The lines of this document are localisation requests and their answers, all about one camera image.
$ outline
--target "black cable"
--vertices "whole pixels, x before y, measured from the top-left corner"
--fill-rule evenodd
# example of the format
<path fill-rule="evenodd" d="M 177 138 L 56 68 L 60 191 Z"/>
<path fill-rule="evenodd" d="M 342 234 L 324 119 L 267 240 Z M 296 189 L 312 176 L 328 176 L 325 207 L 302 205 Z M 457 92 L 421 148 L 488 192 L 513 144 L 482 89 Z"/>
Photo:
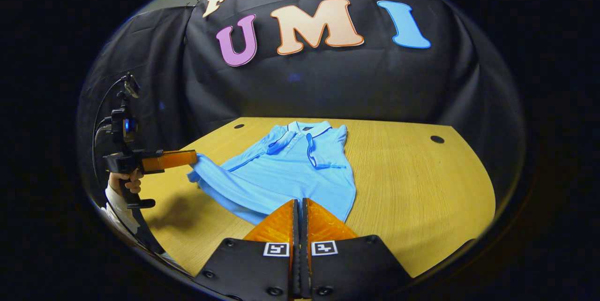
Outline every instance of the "black cable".
<path fill-rule="evenodd" d="M 98 143 L 98 135 L 100 134 L 100 132 L 102 131 L 110 131 L 111 130 L 111 125 L 107 124 L 105 126 L 100 127 L 102 124 L 98 124 L 98 128 L 96 128 L 96 136 L 94 136 L 94 143 Z"/>
<path fill-rule="evenodd" d="M 94 119 L 94 123 L 92 124 L 92 126 L 94 127 L 94 131 L 92 131 L 92 167 L 94 168 L 94 176 L 96 177 L 96 183 L 98 184 L 98 186 L 101 188 L 101 183 L 100 183 L 100 179 L 98 178 L 98 172 L 96 169 L 96 153 L 95 153 L 95 148 L 96 148 L 96 131 L 98 130 L 98 127 L 103 124 L 103 122 L 105 120 L 107 120 L 107 118 L 102 119 L 102 121 L 96 125 L 96 121 L 98 120 L 98 116 L 100 115 L 100 109 L 102 108 L 102 104 L 105 102 L 106 100 L 106 96 L 108 96 L 109 92 L 111 92 L 112 88 L 114 88 L 115 85 L 117 85 L 118 83 L 124 81 L 126 78 L 125 77 L 121 77 L 120 79 L 118 79 L 117 81 L 115 81 L 113 83 L 113 85 L 111 85 L 111 87 L 106 91 L 105 95 L 102 97 L 102 100 L 100 101 L 100 104 L 98 105 L 98 111 L 96 111 L 96 117 Z"/>

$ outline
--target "beige letter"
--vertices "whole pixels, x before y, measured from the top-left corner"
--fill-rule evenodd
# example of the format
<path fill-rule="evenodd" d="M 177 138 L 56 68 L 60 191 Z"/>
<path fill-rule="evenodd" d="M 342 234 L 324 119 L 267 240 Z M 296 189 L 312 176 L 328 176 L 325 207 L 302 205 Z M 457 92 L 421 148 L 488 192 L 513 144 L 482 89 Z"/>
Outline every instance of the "beige letter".
<path fill-rule="evenodd" d="M 365 42 L 354 29 L 348 13 L 349 0 L 322 0 L 311 17 L 296 6 L 285 6 L 270 14 L 279 20 L 281 46 L 279 55 L 298 53 L 304 45 L 296 40 L 296 31 L 311 47 L 318 47 L 327 26 L 330 35 L 325 43 L 332 47 L 358 46 Z"/>
<path fill-rule="evenodd" d="M 206 11 L 202 15 L 202 17 L 207 17 L 208 15 L 212 14 L 213 11 L 219 9 L 219 5 L 217 4 L 217 2 L 223 1 L 224 0 L 208 0 L 206 2 Z"/>

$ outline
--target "human hand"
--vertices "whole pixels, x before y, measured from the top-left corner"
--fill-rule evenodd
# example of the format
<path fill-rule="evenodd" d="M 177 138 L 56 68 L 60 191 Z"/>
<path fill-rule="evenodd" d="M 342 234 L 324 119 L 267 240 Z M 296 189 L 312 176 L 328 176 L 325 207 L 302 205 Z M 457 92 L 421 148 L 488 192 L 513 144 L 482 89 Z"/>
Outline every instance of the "human hand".
<path fill-rule="evenodd" d="M 119 196 L 123 196 L 120 191 L 119 179 L 129 180 L 126 182 L 125 187 L 128 188 L 129 191 L 133 194 L 138 194 L 141 192 L 142 188 L 140 185 L 142 182 L 140 181 L 143 178 L 143 173 L 140 172 L 139 169 L 136 169 L 130 174 L 126 173 L 112 173 L 109 175 L 109 186 L 116 192 Z"/>

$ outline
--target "blue letter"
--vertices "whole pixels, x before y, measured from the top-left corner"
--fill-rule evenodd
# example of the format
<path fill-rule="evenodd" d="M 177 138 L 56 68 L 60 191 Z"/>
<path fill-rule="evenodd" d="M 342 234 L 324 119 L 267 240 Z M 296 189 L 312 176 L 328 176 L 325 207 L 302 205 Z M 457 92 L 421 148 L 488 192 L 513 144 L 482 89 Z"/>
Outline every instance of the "blue letter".
<path fill-rule="evenodd" d="M 411 15 L 411 6 L 390 0 L 380 0 L 377 5 L 388 10 L 394 25 L 396 25 L 396 36 L 392 38 L 394 43 L 403 47 L 421 49 L 431 47 L 431 42 L 420 33 L 419 27 Z"/>

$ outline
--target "blue polo shirt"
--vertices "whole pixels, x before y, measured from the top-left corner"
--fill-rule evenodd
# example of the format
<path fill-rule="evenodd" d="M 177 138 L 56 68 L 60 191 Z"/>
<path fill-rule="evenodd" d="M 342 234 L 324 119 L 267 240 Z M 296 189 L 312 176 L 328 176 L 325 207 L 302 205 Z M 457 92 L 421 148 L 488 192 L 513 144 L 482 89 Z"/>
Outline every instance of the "blue polo shirt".
<path fill-rule="evenodd" d="M 203 154 L 188 173 L 233 214 L 258 224 L 291 199 L 310 198 L 345 221 L 356 195 L 344 155 L 345 125 L 329 122 L 276 125 L 244 153 L 218 166 Z"/>

